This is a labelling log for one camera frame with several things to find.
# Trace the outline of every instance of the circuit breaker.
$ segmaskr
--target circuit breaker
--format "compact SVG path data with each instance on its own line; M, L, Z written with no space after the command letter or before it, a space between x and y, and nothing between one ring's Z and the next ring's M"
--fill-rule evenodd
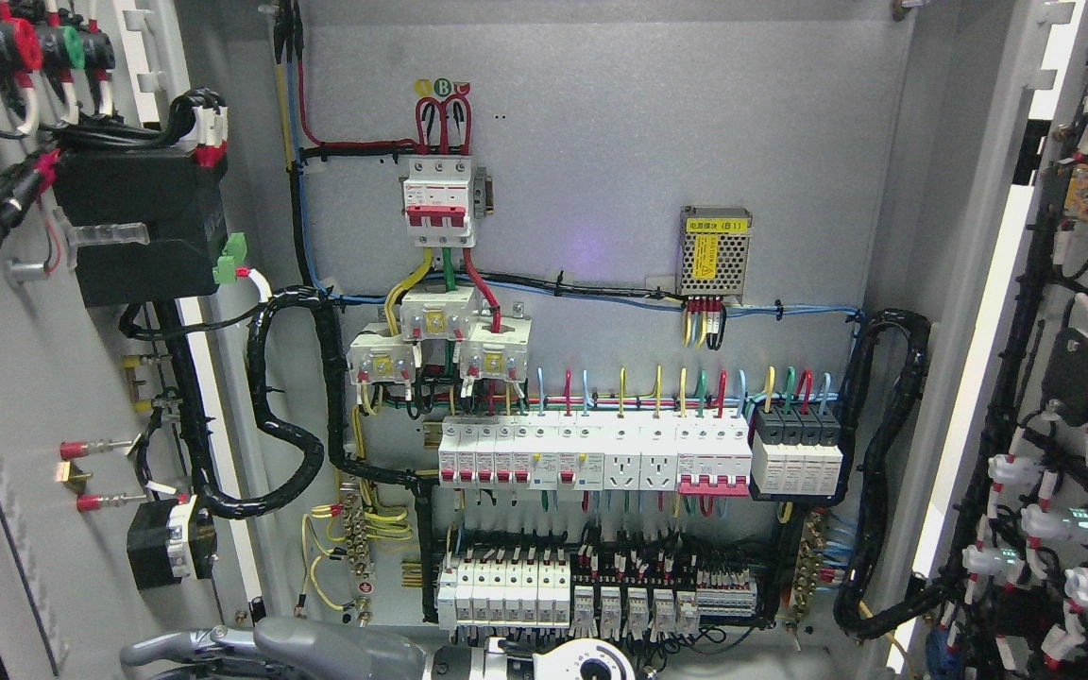
M471 248L490 211L487 177L471 156L411 156L401 181L407 232L424 248Z

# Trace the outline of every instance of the red wire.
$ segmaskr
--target red wire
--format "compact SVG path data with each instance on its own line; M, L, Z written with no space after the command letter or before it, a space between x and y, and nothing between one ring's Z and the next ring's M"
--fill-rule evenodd
M371 149L372 147L401 147L409 144L409 146L418 147L413 139L397 139L397 140L382 140L382 141L321 141L313 131L310 129L310 121L308 121L308 109L305 107L305 63L302 61L297 61L297 103L299 104L299 113L301 113L301 131L305 133L305 137L309 141L317 144L319 147L327 147L327 149Z
M497 306L497 298L493 296L493 289L490 289L490 285L481 279L481 272L477 271L477 265L472 263L472 248L463 248L462 251L465 251L465 271L472 280L472 285L475 285L475 288L481 292L481 296L484 296L490 302L490 313L493 314L490 332L502 333L502 307Z
M800 415L806 415L808 412L808 397L813 394L813 372L808 369L804 369L804 373L800 374L800 380L795 382L795 393L800 393L800 384L804 384L804 403L800 406Z
M569 380L573 379L573 371L565 369L565 415L573 415L569 406Z
M53 250L57 254L57 258L53 260L53 263L47 263L45 265L45 274L52 274L57 271L57 265L60 265L61 263L61 238L57 237L57 230L53 228L53 223L48 221L48 219L45 219L45 232L48 232L48 237L51 238L53 243Z
M726 370L720 371L720 388L716 396L716 418L725 418L725 387L729 382L729 373Z
M448 104L452 102L465 103L465 143L461 144L461 156L468 156L469 139L472 138L472 104L468 103L468 99L459 94L459 91L448 97L448 99L444 99L444 111L447 111Z

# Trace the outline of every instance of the black wire harness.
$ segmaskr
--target black wire harness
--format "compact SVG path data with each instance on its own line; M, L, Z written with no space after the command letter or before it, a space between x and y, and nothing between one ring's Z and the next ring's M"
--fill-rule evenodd
M903 310L883 310L864 324L855 351L846 366L841 391L842 467L849 469L855 459L855 436L871 379L871 364L880 337L889 331L899 332L906 344L904 366L892 388L883 419L863 454L863 494L860 498L858 529L855 530L855 554L852 555L845 581L833 602L833 620L846 633L860 638L879 638L889 632L888 617L864 619L860 602L871 581L880 555L885 551L885 534L889 529L889 455L892 445L910 420L920 398L920 388L929 367L929 322L920 314ZM842 474L839 494L845 492L849 475Z

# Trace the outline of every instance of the white electrical outlet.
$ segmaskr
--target white electrical outlet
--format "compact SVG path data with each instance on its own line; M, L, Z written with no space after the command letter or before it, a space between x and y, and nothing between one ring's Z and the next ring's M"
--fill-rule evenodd
M604 456L604 490L638 491L641 486L641 454Z

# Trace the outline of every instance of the black box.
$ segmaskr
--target black box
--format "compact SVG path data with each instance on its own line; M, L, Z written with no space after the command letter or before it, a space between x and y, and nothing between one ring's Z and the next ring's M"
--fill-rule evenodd
M75 226L144 223L150 244L82 246L83 305L129 305L217 292L212 268L225 248L225 212L215 166L182 144L146 151L63 156L53 189Z

